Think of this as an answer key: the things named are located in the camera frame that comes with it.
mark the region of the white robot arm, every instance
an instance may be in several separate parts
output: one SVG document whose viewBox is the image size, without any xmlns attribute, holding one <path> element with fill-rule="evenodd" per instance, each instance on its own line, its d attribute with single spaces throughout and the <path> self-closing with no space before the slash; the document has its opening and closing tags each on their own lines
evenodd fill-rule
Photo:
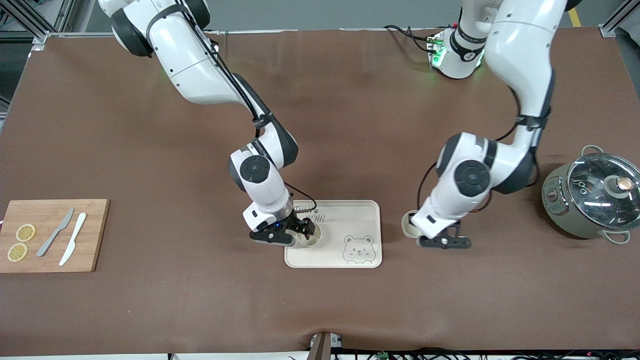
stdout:
<svg viewBox="0 0 640 360">
<path fill-rule="evenodd" d="M 480 204 L 492 189 L 508 194 L 525 188 L 536 164 L 540 134 L 554 88 L 549 51 L 566 0 L 463 0 L 456 29 L 445 30 L 433 54 L 446 76 L 473 72 L 484 50 L 487 65 L 518 102 L 515 135 L 509 145 L 460 133 L 450 138 L 436 162 L 438 184 L 411 223 L 428 239 L 447 242 L 446 230 Z M 427 246 L 427 239 L 418 243 Z"/>
<path fill-rule="evenodd" d="M 231 154 L 229 172 L 252 199 L 244 220 L 257 242 L 291 246 L 314 234 L 309 219 L 298 220 L 278 169 L 293 163 L 298 144 L 253 88 L 231 73 L 201 28 L 209 23 L 203 0 L 99 0 L 111 17 L 116 39 L 137 56 L 155 53 L 178 92 L 196 104 L 238 102 L 253 115 L 256 137 Z"/>
</svg>

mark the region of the metal frame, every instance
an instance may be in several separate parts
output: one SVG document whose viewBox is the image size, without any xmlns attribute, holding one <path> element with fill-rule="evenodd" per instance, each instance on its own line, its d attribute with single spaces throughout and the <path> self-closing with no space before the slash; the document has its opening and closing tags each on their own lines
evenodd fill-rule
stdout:
<svg viewBox="0 0 640 360">
<path fill-rule="evenodd" d="M 60 11 L 54 24 L 45 19 L 38 10 L 25 0 L 0 0 L 3 7 L 25 31 L 1 31 L 0 42 L 25 42 L 32 38 L 44 41 L 46 33 L 62 32 L 68 22 L 68 16 L 76 0 L 62 0 Z"/>
<path fill-rule="evenodd" d="M 4 120 L 6 119 L 6 114 L 9 112 L 9 106 L 11 106 L 11 102 L 0 95 L 0 105 L 6 109 L 6 111 L 0 111 L 0 133 L 2 133 L 2 128 L 4 126 Z"/>
<path fill-rule="evenodd" d="M 629 17 L 629 15 L 638 8 L 638 6 L 640 6 L 640 0 L 625 0 L 604 24 L 598 25 L 602 37 L 616 37 L 616 29 L 618 26 L 620 26 L 620 24 L 622 24 L 627 17 Z"/>
</svg>

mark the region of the floor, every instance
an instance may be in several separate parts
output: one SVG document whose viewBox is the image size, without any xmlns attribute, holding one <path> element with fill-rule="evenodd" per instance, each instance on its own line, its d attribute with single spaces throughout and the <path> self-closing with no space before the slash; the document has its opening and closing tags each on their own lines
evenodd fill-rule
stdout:
<svg viewBox="0 0 640 360">
<path fill-rule="evenodd" d="M 460 4 L 442 0 L 207 0 L 212 30 L 380 28 L 395 24 L 415 28 L 445 26 L 458 18 Z M 577 7 L 582 26 L 598 26 L 622 0 L 583 0 Z M 109 18 L 96 0 L 77 0 L 72 14 L 74 31 L 111 32 Z M 572 26 L 567 14 L 561 26 Z M 640 96 L 640 49 L 617 31 L 630 77 Z M 29 44 L 0 44 L 0 96 L 11 99 L 27 60 Z"/>
</svg>

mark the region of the pot handle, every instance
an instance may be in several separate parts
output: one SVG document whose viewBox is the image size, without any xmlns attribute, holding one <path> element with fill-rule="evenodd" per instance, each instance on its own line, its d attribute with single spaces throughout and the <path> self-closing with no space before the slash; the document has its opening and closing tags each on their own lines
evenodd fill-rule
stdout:
<svg viewBox="0 0 640 360">
<path fill-rule="evenodd" d="M 585 147 L 583 147 L 583 148 L 582 148 L 582 152 L 581 152 L 581 154 L 580 154 L 580 155 L 584 155 L 584 151 L 585 151 L 586 149 L 593 149 L 593 150 L 595 150 L 596 152 L 604 152 L 604 150 L 602 150 L 602 148 L 601 148 L 601 147 L 599 147 L 599 146 L 596 146 L 596 145 L 587 145 L 587 146 L 585 146 Z"/>
<path fill-rule="evenodd" d="M 629 242 L 629 239 L 631 239 L 631 235 L 629 234 L 628 231 L 606 231 L 606 230 L 600 230 L 598 232 L 598 234 L 600 236 L 602 236 L 603 238 L 605 238 L 608 242 L 610 243 L 614 243 L 616 245 L 624 245 L 626 243 Z M 620 235 L 624 235 L 625 239 L 623 241 L 616 241 L 613 240 L 609 235 L 614 235 L 614 234 L 620 234 Z"/>
</svg>

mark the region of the glass lid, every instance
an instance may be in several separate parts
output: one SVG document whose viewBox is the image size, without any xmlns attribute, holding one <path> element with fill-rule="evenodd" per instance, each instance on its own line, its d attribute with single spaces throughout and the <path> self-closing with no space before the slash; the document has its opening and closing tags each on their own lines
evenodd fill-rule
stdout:
<svg viewBox="0 0 640 360">
<path fill-rule="evenodd" d="M 587 154 L 573 162 L 567 178 L 571 200 L 590 221 L 614 231 L 640 224 L 640 172 L 627 160 Z"/>
</svg>

